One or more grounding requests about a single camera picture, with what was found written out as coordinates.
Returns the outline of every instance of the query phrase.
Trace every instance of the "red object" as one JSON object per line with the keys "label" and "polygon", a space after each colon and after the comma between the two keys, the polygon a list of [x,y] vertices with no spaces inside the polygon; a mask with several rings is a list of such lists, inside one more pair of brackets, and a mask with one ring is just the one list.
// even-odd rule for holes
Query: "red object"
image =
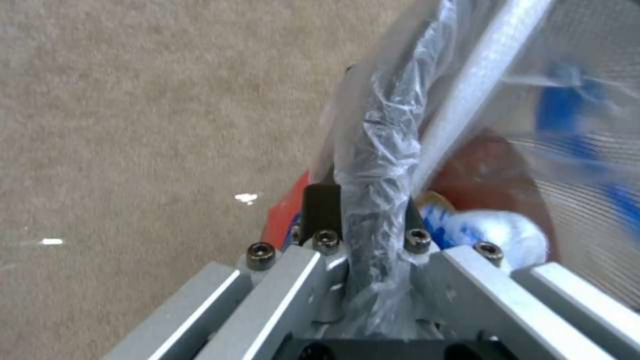
{"label": "red object", "polygon": [[302,208],[302,193],[309,184],[309,171],[306,171],[280,202],[269,209],[267,224],[262,229],[262,240],[281,249],[284,244],[291,220]]}

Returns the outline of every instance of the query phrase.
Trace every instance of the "plastic sheet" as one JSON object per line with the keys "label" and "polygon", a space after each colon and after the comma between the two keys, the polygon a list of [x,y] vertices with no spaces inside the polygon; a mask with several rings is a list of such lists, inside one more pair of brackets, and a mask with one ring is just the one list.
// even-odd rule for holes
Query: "plastic sheet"
{"label": "plastic sheet", "polygon": [[[489,28],[508,19],[500,17],[504,5],[418,1],[347,73],[323,113],[328,136],[311,179],[331,178],[333,160],[351,252],[343,336],[415,334],[405,311],[406,263],[397,261],[412,189],[435,189],[458,209],[523,214],[550,238],[552,259],[640,307],[640,8],[627,0],[559,1],[529,39],[547,10],[539,3],[521,31],[527,43],[509,39],[508,25],[522,30],[520,22],[502,21],[502,33]],[[473,95],[465,79],[479,84],[468,59],[482,65],[476,45],[487,43],[487,29],[514,41],[509,59],[520,57],[489,76],[491,86],[477,87],[487,93],[461,112]],[[466,119],[464,131],[451,126],[457,118]],[[449,120],[434,126],[438,119]],[[436,151],[422,149],[427,170],[412,183],[422,133],[438,141],[423,142]]]}
{"label": "plastic sheet", "polygon": [[527,215],[551,258],[640,307],[640,6],[560,1],[430,187]]}
{"label": "plastic sheet", "polygon": [[[330,136],[335,180],[342,187],[343,237],[350,249],[349,311],[343,336],[409,338],[415,334],[404,238],[410,176],[431,85],[466,53],[472,29],[486,25],[491,4],[419,1],[379,46],[353,67],[335,100]],[[321,171],[313,178],[322,179]]]}

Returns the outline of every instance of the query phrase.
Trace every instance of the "metal beam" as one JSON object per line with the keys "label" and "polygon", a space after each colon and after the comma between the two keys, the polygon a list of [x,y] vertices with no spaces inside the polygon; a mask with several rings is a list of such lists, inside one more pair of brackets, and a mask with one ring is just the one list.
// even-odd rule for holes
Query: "metal beam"
{"label": "metal beam", "polygon": [[218,330],[249,291],[248,275],[209,263],[130,332],[105,359],[189,358]]}
{"label": "metal beam", "polygon": [[557,263],[511,274],[618,359],[640,359],[640,316]]}
{"label": "metal beam", "polygon": [[413,285],[460,339],[495,335],[519,359],[611,358],[470,247],[433,254],[418,271]]}
{"label": "metal beam", "polygon": [[308,328],[327,289],[322,255],[289,247],[196,359],[271,359],[288,334]]}

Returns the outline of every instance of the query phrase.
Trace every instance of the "floor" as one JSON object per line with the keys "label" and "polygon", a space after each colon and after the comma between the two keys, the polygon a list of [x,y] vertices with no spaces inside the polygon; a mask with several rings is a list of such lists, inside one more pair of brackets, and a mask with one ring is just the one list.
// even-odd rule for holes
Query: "floor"
{"label": "floor", "polygon": [[409,2],[2,1],[0,357],[98,358],[235,263]]}

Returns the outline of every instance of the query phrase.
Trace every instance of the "hex socket screw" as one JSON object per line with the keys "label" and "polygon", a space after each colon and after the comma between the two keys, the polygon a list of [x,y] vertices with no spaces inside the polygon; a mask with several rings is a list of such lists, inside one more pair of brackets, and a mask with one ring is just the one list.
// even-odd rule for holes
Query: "hex socket screw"
{"label": "hex socket screw", "polygon": [[253,243],[246,250],[246,266],[251,270],[268,270],[273,266],[275,258],[276,249],[270,243]]}
{"label": "hex socket screw", "polygon": [[500,266],[502,259],[504,259],[502,249],[498,245],[488,241],[481,241],[475,244],[474,250],[495,266]]}
{"label": "hex socket screw", "polygon": [[424,254],[429,245],[431,236],[423,229],[410,229],[404,235],[404,249],[412,254]]}
{"label": "hex socket screw", "polygon": [[338,251],[340,238],[333,230],[320,230],[313,235],[314,250],[322,255],[332,255]]}

